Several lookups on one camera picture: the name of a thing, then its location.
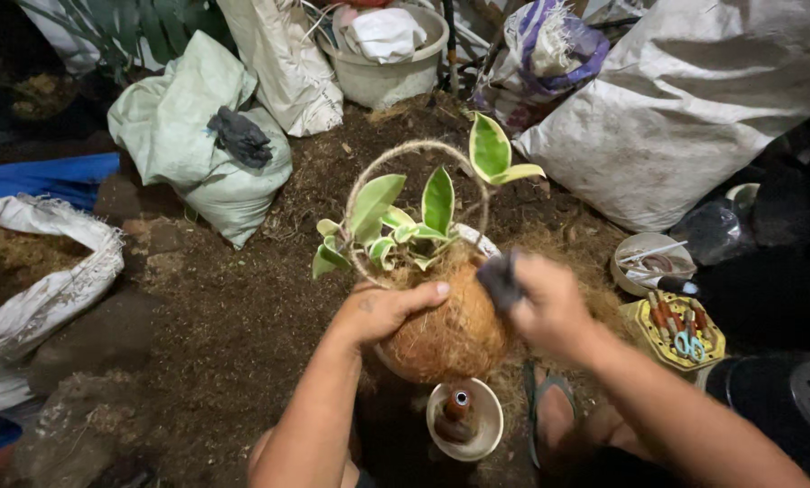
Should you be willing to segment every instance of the scissors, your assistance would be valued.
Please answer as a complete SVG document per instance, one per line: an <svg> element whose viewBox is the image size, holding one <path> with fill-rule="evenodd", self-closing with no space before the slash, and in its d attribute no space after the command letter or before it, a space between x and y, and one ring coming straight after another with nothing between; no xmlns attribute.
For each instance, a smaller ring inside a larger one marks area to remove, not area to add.
<svg viewBox="0 0 810 488"><path fill-rule="evenodd" d="M703 343L696 336L690 337L688 331L678 333L673 338L673 344L680 356L687 356L695 363L701 363L706 358L706 348L703 347Z"/></svg>

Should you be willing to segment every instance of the hand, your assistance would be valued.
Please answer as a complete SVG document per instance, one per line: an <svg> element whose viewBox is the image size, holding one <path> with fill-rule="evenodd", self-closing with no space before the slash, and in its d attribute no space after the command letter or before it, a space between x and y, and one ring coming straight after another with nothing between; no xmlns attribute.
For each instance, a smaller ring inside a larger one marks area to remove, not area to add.
<svg viewBox="0 0 810 488"><path fill-rule="evenodd" d="M411 314L444 303L450 285L423 283L411 290L382 290L369 282L358 283L329 325L329 331L345 336L354 346L372 344L401 327Z"/></svg>
<svg viewBox="0 0 810 488"><path fill-rule="evenodd" d="M535 254L520 254L513 266L525 292L510 309L513 326L532 346L583 364L601 327L589 314L573 271Z"/></svg>

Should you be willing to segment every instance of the flip-flop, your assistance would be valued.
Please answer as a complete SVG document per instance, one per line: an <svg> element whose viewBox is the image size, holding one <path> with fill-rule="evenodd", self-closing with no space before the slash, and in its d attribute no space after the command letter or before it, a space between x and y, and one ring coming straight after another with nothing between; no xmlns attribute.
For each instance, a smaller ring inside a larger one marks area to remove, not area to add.
<svg viewBox="0 0 810 488"><path fill-rule="evenodd" d="M559 376L546 375L546 379L540 386L535 385L534 379L534 361L525 361L522 365L523 378L525 382L525 396L528 398L528 450L531 454L531 461L540 469L540 461L538 461L538 399L546 393L553 385L557 385L564 392L564 396L568 398L573 409L573 418L576 418L576 404L573 403L573 392L571 387L567 384L564 378Z"/></svg>

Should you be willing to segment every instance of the white straw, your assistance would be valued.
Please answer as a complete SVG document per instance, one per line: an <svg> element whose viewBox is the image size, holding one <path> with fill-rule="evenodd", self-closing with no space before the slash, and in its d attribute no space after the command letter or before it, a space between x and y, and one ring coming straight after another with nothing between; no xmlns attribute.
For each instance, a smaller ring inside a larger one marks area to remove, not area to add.
<svg viewBox="0 0 810 488"><path fill-rule="evenodd" d="M621 264L623 262L638 260L640 258L650 256L650 255L652 255L654 253L659 253L660 251L667 251L669 249L678 248L679 246L684 246L685 244L688 244L688 241L687 240L682 240L681 242L676 242L675 244L670 244L669 246L664 246L663 248L652 249L651 251L646 251L645 253L635 254L635 255L633 255L633 256L631 256L629 258L625 258L625 259L623 259L621 261L618 261L618 262Z"/></svg>

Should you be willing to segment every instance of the yellow container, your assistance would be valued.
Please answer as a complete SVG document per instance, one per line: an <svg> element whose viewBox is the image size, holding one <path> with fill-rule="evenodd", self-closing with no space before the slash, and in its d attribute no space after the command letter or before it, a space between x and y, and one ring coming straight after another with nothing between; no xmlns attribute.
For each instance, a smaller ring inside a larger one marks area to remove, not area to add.
<svg viewBox="0 0 810 488"><path fill-rule="evenodd" d="M670 305L670 310L675 314L684 314L686 310L690 310L691 299L688 297L677 296L674 294L664 293L665 301ZM671 344L660 338L660 329L652 322L651 318L652 307L649 305L648 300L635 301L627 305L619 307L619 315L625 321L626 325L635 333L639 335L640 349L644 351L651 351L652 356L659 362L680 371L682 376L691 377L693 380L694 375L684 374L696 371L703 367L713 365L724 358L724 348L726 346L726 339L721 330L715 326L712 319L706 315L707 327L709 329L709 336L705 337L703 331L697 331L697 338L703 343L706 349L706 358L703 362L698 363L688 358L682 358L675 353L675 347L670 347Z"/></svg>

